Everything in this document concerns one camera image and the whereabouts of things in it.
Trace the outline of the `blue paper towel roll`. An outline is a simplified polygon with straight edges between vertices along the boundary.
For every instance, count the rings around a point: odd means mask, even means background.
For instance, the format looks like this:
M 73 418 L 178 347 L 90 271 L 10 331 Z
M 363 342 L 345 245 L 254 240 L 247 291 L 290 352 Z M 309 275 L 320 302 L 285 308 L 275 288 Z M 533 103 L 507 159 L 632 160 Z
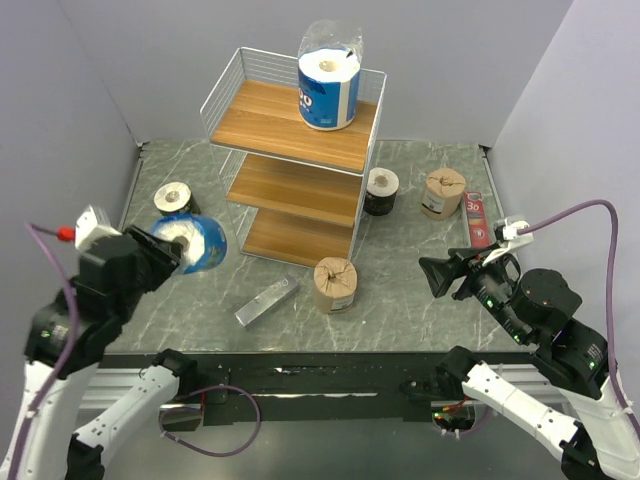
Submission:
M 310 128 L 340 130 L 355 118 L 364 51 L 362 28 L 319 20 L 304 33 L 297 56 L 298 105 Z
M 183 235 L 190 239 L 190 247 L 183 250 L 177 272 L 182 275 L 213 269 L 227 254 L 227 240 L 220 223 L 211 217 L 178 214 L 156 221 L 150 233 L 160 239 L 172 241 Z

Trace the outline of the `black paper towel roll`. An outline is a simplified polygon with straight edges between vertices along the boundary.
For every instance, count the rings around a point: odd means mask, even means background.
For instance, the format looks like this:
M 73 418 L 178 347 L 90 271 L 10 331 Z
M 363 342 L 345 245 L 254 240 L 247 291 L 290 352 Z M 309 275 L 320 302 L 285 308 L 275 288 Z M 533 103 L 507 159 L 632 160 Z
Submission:
M 184 182 L 176 181 L 160 186 L 153 196 L 153 203 L 163 217 L 201 213 L 191 188 Z
M 388 215 L 394 207 L 399 178 L 392 170 L 374 167 L 368 177 L 364 211 L 373 216 Z

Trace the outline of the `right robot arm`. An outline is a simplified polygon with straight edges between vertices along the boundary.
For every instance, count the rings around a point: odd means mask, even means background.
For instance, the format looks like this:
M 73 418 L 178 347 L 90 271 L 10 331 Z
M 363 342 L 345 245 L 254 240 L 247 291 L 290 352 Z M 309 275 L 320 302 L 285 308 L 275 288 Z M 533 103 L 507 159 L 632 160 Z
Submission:
M 422 257 L 431 293 L 476 299 L 519 345 L 532 345 L 531 364 L 572 406 L 562 414 L 505 380 L 470 350 L 452 348 L 425 389 L 439 398 L 470 397 L 484 403 L 543 445 L 568 479 L 636 479 L 639 434 L 614 389 L 618 376 L 607 340 L 575 319 L 582 304 L 563 276 L 551 269 L 519 271 L 511 254 L 453 248 L 445 259 Z

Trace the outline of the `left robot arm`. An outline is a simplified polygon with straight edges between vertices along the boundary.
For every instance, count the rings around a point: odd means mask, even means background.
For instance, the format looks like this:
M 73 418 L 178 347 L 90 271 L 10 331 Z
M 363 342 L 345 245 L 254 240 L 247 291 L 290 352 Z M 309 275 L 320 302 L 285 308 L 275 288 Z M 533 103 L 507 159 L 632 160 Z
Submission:
M 77 275 L 65 278 L 55 300 L 33 317 L 23 397 L 2 478 L 101 479 L 117 450 L 163 404 L 196 394 L 196 361 L 166 349 L 119 400 L 75 426 L 106 348 L 140 299 L 178 271 L 181 256 L 180 243 L 135 226 L 92 240 L 80 253 Z

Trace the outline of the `red toothpaste box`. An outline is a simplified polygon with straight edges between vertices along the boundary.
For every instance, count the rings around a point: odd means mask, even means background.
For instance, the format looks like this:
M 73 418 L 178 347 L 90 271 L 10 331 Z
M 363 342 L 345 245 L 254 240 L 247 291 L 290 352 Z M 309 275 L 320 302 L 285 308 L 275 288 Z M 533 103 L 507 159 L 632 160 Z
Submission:
M 471 248 L 485 248 L 491 244 L 490 229 L 480 192 L 465 191 L 462 212 Z

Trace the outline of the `brown paper roll back right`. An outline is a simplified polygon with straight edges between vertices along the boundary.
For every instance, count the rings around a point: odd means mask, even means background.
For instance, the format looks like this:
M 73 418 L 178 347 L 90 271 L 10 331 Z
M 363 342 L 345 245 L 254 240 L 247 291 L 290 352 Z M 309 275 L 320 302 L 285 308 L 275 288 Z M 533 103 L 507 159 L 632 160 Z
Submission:
M 435 220 L 450 217 L 458 208 L 465 188 L 466 179 L 453 169 L 439 168 L 431 172 L 420 202 L 423 213 Z

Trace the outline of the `brown paper roll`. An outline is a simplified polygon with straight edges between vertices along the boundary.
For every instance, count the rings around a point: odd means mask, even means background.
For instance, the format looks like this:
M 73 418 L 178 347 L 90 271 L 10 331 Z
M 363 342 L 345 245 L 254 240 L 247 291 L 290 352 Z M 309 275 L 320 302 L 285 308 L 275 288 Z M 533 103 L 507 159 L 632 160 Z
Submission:
M 324 314 L 346 311 L 354 302 L 357 286 L 357 271 L 349 260 L 323 258 L 314 269 L 314 305 Z
M 420 202 L 423 213 L 435 220 L 450 217 L 458 208 L 465 188 L 466 179 L 453 169 L 439 168 L 431 172 Z

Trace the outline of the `brown paper roll front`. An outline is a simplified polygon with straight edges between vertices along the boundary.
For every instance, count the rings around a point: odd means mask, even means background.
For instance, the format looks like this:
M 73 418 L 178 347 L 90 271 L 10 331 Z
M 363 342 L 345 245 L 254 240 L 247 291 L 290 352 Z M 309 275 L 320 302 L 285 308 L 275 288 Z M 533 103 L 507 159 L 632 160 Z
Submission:
M 346 311 L 354 302 L 357 286 L 357 271 L 349 260 L 323 258 L 314 269 L 314 305 L 324 314 Z

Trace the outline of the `silver toothpaste box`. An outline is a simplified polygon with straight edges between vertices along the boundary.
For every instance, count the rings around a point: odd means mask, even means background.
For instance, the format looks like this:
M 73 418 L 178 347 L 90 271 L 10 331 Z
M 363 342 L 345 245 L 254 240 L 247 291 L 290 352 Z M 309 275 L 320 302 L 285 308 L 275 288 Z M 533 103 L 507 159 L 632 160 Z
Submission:
M 289 274 L 284 275 L 281 279 L 249 300 L 234 313 L 234 316 L 242 327 L 248 327 L 255 320 L 295 296 L 299 289 L 300 284 L 294 277 Z

